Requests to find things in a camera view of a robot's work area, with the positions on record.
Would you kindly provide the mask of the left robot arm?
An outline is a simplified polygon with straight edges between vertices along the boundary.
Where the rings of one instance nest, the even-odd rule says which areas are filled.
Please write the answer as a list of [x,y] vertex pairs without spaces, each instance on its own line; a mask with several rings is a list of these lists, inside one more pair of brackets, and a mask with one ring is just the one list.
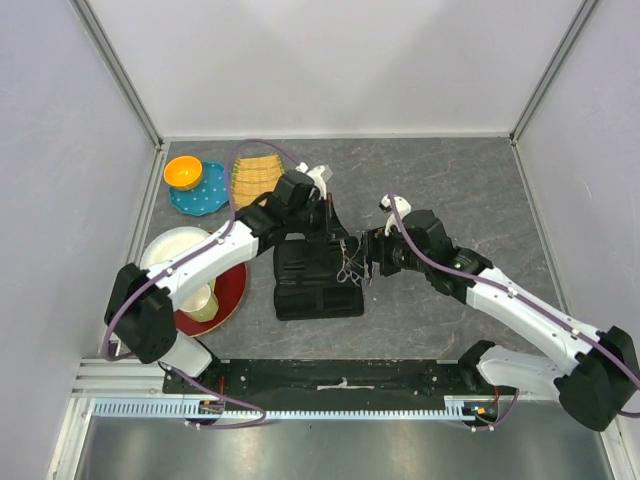
[[326,165],[289,170],[274,191],[234,213],[200,243],[148,269],[133,263],[122,267],[105,314],[106,334],[116,336],[141,363],[163,363],[184,373],[196,392],[211,392],[220,378],[215,357],[177,329],[175,311],[211,280],[282,244],[290,234],[327,238],[331,176]]

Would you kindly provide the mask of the black zip tool case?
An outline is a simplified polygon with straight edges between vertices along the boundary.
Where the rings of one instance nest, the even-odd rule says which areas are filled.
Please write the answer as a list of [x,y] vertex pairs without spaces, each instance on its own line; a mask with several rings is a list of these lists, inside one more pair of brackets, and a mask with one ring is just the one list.
[[[350,236],[349,250],[358,240]],[[350,318],[364,314],[362,287],[340,284],[341,255],[328,242],[287,240],[274,248],[273,303],[280,321]]]

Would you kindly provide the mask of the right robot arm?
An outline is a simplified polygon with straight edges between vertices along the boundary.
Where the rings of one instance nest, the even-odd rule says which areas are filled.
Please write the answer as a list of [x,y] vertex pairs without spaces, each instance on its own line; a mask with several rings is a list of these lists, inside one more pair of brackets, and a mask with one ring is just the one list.
[[430,210],[415,210],[399,196],[380,202],[384,226],[364,233],[364,259],[382,276],[423,274],[440,294],[483,312],[538,349],[530,355],[482,340],[460,358],[458,381],[477,394],[490,385],[557,401],[584,427],[602,432],[639,389],[632,337],[601,330],[542,301],[479,253],[456,246]]

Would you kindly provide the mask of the silver scissors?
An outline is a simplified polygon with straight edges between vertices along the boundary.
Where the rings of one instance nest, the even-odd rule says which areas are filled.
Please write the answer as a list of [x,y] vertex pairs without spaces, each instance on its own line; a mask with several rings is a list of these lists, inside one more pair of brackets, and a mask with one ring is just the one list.
[[336,281],[340,284],[352,283],[357,287],[364,286],[369,280],[365,256],[358,243],[353,251],[347,248],[347,242],[341,239],[338,243],[341,252],[341,265],[336,274]]

